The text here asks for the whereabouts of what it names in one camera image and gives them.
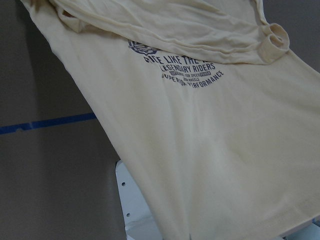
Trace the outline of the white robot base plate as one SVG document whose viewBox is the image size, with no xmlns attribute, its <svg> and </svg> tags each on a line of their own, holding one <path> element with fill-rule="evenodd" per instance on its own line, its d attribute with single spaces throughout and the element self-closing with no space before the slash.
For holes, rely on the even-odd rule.
<svg viewBox="0 0 320 240">
<path fill-rule="evenodd" d="M 123 161 L 118 161 L 115 174 L 128 240 L 161 240 L 162 234 L 139 187 Z"/>
</svg>

